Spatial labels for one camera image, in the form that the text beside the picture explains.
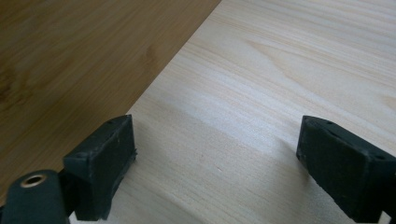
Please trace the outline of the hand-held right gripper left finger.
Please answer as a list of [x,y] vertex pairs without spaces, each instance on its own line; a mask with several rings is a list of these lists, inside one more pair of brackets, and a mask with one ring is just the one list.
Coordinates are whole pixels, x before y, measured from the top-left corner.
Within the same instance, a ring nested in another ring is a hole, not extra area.
[[76,179],[78,220],[107,219],[112,199],[136,157],[131,115],[103,123],[70,153],[64,169]]

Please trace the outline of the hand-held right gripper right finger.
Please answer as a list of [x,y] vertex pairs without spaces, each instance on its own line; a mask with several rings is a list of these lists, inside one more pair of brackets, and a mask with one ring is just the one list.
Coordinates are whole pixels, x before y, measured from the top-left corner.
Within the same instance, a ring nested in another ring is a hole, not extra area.
[[302,118],[296,157],[357,223],[396,223],[396,157],[336,123]]

